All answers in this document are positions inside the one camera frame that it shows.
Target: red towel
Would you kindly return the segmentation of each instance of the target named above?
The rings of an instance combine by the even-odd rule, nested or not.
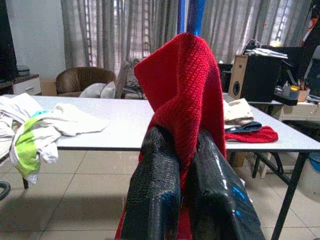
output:
[[[278,140],[278,134],[271,127],[263,126],[258,131],[226,133],[225,140],[252,144],[273,143]]]
[[[134,74],[155,112],[148,128],[160,125],[174,137],[180,164],[181,193],[184,194],[200,129],[211,133],[217,147],[226,156],[223,98],[217,63],[203,39],[183,33],[140,62]],[[121,233],[123,215],[116,238]],[[180,211],[178,239],[192,239],[185,205]]]

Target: pen holder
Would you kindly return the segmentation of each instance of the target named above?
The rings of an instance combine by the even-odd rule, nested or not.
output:
[[[298,95],[298,103],[305,102],[309,93],[310,93],[310,89],[300,90]]]

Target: white wall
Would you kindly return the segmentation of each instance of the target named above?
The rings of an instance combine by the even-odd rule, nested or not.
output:
[[[60,0],[6,0],[18,65],[40,77],[66,69]]]

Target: white table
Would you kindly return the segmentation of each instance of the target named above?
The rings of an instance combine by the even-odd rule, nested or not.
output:
[[[75,137],[62,137],[57,146],[61,150],[105,150],[139,151],[142,145],[153,110],[147,100],[100,99],[79,97],[33,96],[46,110],[52,110],[57,103],[69,103],[82,111],[99,118],[110,120],[109,126],[102,132],[79,134]],[[264,112],[251,107],[255,120],[272,127],[279,140],[273,143],[227,142],[226,149],[233,152],[298,152],[291,180],[276,174],[288,184],[281,211],[272,239],[279,238],[293,195],[295,193],[305,160],[311,152],[320,152],[320,143],[298,132]]]

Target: speaker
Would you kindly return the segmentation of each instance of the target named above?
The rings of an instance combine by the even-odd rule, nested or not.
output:
[[[228,95],[250,102],[271,102],[280,77],[281,58],[236,55]]]

